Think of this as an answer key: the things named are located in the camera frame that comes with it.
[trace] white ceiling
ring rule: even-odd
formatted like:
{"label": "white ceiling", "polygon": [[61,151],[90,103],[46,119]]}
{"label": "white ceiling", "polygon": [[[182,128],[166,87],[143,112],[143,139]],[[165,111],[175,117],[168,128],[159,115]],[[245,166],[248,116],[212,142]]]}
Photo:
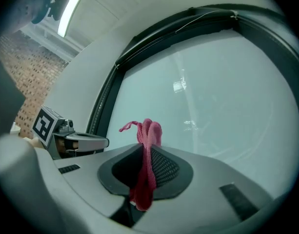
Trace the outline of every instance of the white ceiling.
{"label": "white ceiling", "polygon": [[57,34],[59,21],[46,17],[22,31],[62,59],[71,61],[80,51],[113,28],[121,18],[150,0],[81,0],[65,38]]}

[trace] white wall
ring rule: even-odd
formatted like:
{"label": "white wall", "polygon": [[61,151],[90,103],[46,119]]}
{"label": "white wall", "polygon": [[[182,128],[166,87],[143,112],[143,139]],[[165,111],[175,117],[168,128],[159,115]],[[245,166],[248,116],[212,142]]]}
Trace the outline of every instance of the white wall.
{"label": "white wall", "polygon": [[190,7],[245,3],[278,11],[271,0],[151,0],[119,20],[117,26],[84,49],[66,67],[45,101],[85,131],[96,98],[115,60],[133,36],[154,23]]}
{"label": "white wall", "polygon": [[219,159],[273,198],[299,171],[299,112],[277,67],[229,30],[180,42],[126,72],[107,150],[137,143],[137,127],[161,124],[162,145]]}

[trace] fluorescent light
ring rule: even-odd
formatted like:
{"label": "fluorescent light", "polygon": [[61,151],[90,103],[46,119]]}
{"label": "fluorescent light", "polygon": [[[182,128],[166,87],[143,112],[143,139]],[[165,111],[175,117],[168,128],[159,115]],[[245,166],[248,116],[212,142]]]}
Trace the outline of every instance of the fluorescent light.
{"label": "fluorescent light", "polygon": [[58,34],[61,37],[65,37],[66,36],[66,32],[67,32],[67,28],[69,26],[70,23],[70,19],[73,15],[73,12],[77,6],[77,4],[79,3],[80,0],[69,0],[65,11],[62,14],[62,17],[60,19],[60,25],[58,27]]}

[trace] frosted glass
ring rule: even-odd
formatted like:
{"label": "frosted glass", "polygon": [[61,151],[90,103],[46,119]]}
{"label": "frosted glass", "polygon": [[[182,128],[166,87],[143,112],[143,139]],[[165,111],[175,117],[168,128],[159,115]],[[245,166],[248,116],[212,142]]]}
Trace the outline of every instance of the frosted glass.
{"label": "frosted glass", "polygon": [[162,126],[162,145],[219,159],[273,197],[299,170],[299,113],[284,77],[238,33],[173,45],[126,72],[110,120],[107,150],[136,143],[129,121]]}

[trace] brick wall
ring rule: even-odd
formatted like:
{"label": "brick wall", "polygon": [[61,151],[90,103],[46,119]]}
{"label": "brick wall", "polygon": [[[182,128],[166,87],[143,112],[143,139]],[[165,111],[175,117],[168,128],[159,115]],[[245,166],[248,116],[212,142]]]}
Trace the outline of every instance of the brick wall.
{"label": "brick wall", "polygon": [[26,97],[15,120],[20,136],[32,138],[33,120],[68,63],[21,31],[0,39],[0,60]]}

